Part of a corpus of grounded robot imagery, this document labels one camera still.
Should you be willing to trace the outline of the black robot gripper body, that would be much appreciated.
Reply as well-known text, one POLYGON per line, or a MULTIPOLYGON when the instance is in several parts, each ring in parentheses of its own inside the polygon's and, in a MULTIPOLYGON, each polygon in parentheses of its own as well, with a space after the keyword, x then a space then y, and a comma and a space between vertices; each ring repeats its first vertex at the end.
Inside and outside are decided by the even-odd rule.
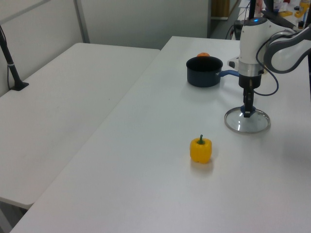
POLYGON ((243 89, 254 90, 260 87, 261 84, 261 75, 248 77, 244 75, 239 75, 239 86, 243 89))

